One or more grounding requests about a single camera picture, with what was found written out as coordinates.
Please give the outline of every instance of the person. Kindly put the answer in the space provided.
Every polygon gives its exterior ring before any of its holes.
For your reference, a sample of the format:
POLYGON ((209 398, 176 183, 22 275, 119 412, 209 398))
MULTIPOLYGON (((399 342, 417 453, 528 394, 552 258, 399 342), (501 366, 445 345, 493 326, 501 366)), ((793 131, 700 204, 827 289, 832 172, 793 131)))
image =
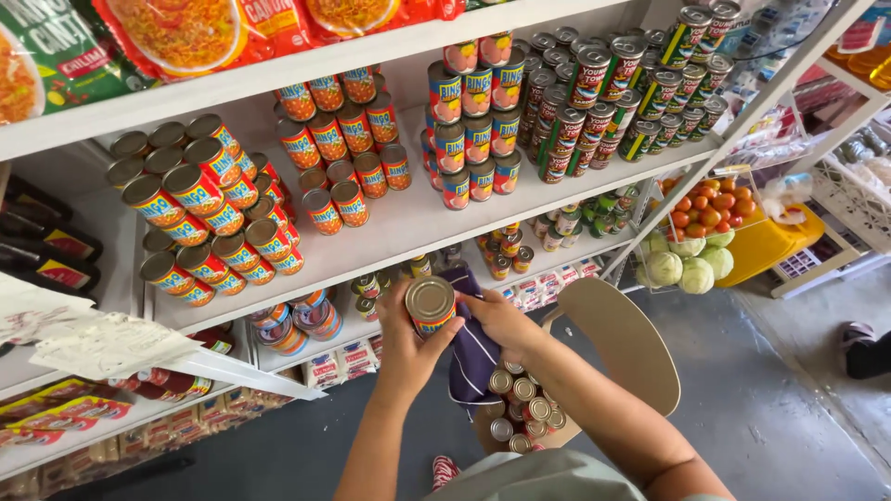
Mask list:
POLYGON ((870 379, 891 373, 891 336, 876 337, 863 322, 848 322, 841 328, 842 368, 851 379, 870 379))
MULTIPOLYGON (((350 449, 335 501, 392 501, 402 428, 408 409, 437 359, 464 325, 452 318, 421 343, 405 309, 410 281, 378 302, 383 353, 378 381, 350 449)), ((523 365, 625 476, 565 448, 520 456, 496 453, 425 499, 732 500, 730 491, 665 417, 622 389, 571 348, 542 330, 501 294, 483 300, 455 293, 502 347, 506 362, 523 365)))

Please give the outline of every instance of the yellow container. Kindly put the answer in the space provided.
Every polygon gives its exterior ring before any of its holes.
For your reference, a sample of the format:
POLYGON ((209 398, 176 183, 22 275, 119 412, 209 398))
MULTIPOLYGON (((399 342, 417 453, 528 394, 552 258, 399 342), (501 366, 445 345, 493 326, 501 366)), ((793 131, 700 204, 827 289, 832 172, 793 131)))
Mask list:
MULTIPOLYGON (((746 281, 820 240, 824 231, 822 219, 802 204, 792 205, 787 210, 804 212, 805 222, 780 225, 773 219, 767 219, 736 232, 733 241, 727 245, 727 250, 733 254, 733 270, 721 280, 716 280, 715 286, 732 287, 746 281)), ((758 208, 752 218, 764 219, 764 213, 758 208)))

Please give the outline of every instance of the gray concrete floor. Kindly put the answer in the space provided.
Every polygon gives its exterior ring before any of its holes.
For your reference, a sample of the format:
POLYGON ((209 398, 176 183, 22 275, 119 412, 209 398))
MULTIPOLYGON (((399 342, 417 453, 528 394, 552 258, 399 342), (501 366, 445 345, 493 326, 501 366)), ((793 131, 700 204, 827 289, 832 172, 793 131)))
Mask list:
MULTIPOLYGON (((631 296, 659 329, 681 378, 680 406, 670 416, 739 499, 880 500, 889 492, 821 398, 798 382, 759 332, 734 292, 631 296)), ((593 364, 593 346, 565 319, 553 331, 593 364)), ((453 457, 466 467, 483 457, 463 411, 446 395, 447 359, 414 403, 405 425, 399 499, 429 492, 430 461, 453 457)), ((172 457, 196 464, 102 495, 109 501, 177 499, 330 499, 375 376, 315 402, 295 402, 205 439, 172 457)), ((602 459, 584 435, 567 447, 602 459)), ((59 499, 98 498, 94 489, 59 499)))

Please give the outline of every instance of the cabbage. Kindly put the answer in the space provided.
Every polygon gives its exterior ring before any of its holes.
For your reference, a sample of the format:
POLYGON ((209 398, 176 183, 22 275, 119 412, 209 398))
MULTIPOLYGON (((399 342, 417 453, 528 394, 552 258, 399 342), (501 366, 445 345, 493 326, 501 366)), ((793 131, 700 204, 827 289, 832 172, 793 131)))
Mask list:
POLYGON ((702 249, 706 246, 704 238, 688 238, 681 243, 669 242, 668 248, 671 252, 682 258, 692 258, 698 256, 702 249))
POLYGON ((683 274, 678 285, 688 294, 705 294, 715 285, 715 272, 704 259, 687 259, 683 262, 683 274))
POLYGON ((654 285, 673 285, 681 280, 681 258, 671 252, 653 252, 647 257, 647 271, 654 285))
POLYGON ((733 269, 733 254, 723 247, 708 245, 705 250, 699 253, 699 258, 711 265, 712 271, 715 272, 715 280, 726 277, 733 269))
POLYGON ((654 231, 653 233, 648 234, 647 238, 644 238, 641 242, 641 252, 644 257, 650 255, 652 252, 668 252, 668 240, 666 240, 666 236, 659 231, 654 231))
POLYGON ((653 282, 647 278, 647 268, 644 265, 637 265, 637 269, 634 270, 634 276, 637 277, 637 283, 643 285, 644 287, 648 287, 650 289, 658 289, 659 286, 655 285, 653 282))
POLYGON ((727 233, 716 233, 707 236, 706 243, 708 245, 714 245, 715 247, 727 247, 727 244, 733 241, 734 236, 736 236, 736 232, 731 228, 727 233))

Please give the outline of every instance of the stacked cans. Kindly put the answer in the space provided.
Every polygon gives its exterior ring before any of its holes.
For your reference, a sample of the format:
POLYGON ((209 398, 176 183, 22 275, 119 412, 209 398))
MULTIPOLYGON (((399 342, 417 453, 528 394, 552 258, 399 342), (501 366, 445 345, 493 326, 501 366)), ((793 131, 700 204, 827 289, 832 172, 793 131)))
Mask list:
POLYGON ((421 131, 430 184, 452 210, 492 193, 512 193, 520 83, 526 55, 510 31, 443 47, 430 64, 426 128, 421 131))
POLYGON ((511 452, 538 450, 541 446, 534 445, 535 440, 566 426, 566 413, 520 364, 499 363, 488 389, 502 400, 482 406, 479 412, 491 420, 492 437, 507 442, 511 452))
POLYGON ((588 226, 588 233, 594 238, 621 233, 631 220, 640 194, 636 186, 628 185, 583 201, 581 225, 588 226))

